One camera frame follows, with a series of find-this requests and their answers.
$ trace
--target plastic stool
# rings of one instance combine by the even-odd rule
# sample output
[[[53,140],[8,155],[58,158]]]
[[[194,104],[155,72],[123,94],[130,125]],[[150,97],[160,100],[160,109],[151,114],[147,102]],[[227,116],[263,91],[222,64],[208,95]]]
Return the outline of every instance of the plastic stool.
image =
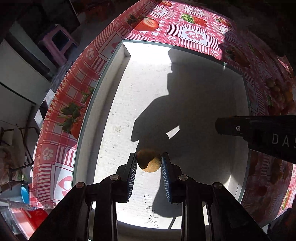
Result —
[[[66,51],[73,45],[78,46],[71,35],[59,24],[56,24],[38,44],[47,48],[59,66],[63,66],[67,62],[64,55]]]

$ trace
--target blue object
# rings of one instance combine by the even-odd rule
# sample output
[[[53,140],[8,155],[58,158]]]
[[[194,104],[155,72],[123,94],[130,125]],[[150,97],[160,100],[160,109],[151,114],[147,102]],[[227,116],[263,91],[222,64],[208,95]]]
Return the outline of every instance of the blue object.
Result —
[[[22,201],[24,203],[29,203],[29,188],[27,186],[22,186],[21,194],[22,194]]]

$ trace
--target silver bolt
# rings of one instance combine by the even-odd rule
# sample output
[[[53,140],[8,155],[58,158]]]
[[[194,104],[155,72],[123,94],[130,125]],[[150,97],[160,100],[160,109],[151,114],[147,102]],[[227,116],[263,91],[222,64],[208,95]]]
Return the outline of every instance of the silver bolt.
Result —
[[[117,180],[119,178],[119,176],[117,175],[117,174],[114,174],[114,175],[111,175],[110,176],[110,179],[112,180],[112,181],[115,181],[115,180]]]
[[[214,183],[213,186],[216,189],[221,189],[223,187],[222,183]]]
[[[179,179],[180,179],[181,181],[186,181],[186,180],[188,179],[188,176],[186,176],[186,175],[181,175],[181,176],[179,176]]]
[[[84,185],[85,185],[85,183],[83,183],[83,182],[79,182],[79,183],[76,183],[75,187],[76,187],[76,188],[83,188]]]

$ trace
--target white letter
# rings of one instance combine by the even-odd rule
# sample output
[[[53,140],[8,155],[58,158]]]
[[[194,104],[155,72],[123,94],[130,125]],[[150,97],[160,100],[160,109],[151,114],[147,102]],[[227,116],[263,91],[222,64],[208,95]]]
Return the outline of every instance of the white letter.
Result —
[[[272,134],[272,144],[277,144],[279,141],[279,136],[277,134]]]
[[[285,140],[284,140],[282,146],[283,146],[284,144],[286,144],[286,145],[289,147],[289,142],[288,142],[288,137],[287,137],[287,135],[286,135],[286,137],[285,137]]]

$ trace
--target tablecloth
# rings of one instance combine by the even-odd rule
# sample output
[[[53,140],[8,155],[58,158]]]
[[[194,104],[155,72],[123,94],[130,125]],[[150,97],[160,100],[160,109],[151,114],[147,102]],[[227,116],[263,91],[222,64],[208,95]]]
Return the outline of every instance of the tablecloth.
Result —
[[[77,139],[89,98],[123,39],[178,45],[233,66],[245,80],[252,115],[268,115],[271,91],[266,78],[278,79],[281,83],[289,79],[287,59],[278,58],[251,32],[239,31],[231,19],[185,0],[140,0],[89,44],[60,84],[37,144],[30,185],[32,206],[53,208],[71,189]],[[263,226],[291,207],[296,169],[295,165],[283,161],[280,169],[285,172],[285,180],[281,178],[272,184],[274,158],[262,153],[255,158],[255,164],[254,161],[248,164],[249,175],[241,204]]]

